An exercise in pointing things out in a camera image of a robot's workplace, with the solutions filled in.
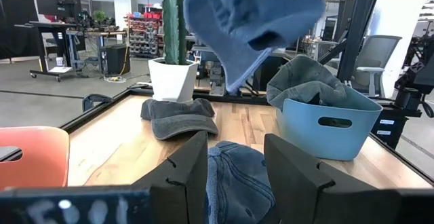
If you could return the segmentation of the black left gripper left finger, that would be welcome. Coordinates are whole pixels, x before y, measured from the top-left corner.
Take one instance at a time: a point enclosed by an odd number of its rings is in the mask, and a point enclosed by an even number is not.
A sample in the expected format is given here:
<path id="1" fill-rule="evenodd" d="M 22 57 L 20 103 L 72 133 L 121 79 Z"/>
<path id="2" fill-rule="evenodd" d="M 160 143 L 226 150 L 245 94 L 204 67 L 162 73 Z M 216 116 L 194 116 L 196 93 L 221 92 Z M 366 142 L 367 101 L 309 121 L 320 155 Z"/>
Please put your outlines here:
<path id="1" fill-rule="evenodd" d="M 150 190 L 151 223 L 207 223 L 207 139 L 207 132 L 196 133 L 160 165 L 133 183 L 135 187 Z"/>

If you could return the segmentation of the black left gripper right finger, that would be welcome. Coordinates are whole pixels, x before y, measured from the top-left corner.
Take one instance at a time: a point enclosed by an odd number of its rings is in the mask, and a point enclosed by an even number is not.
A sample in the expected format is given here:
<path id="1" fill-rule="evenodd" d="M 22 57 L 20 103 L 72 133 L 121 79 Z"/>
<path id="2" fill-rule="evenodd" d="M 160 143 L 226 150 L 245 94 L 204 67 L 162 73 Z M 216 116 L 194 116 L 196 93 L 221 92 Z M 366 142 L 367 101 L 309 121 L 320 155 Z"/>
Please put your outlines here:
<path id="1" fill-rule="evenodd" d="M 362 200 L 375 187 L 275 134 L 264 136 L 264 156 L 284 223 L 355 223 L 365 216 Z"/>

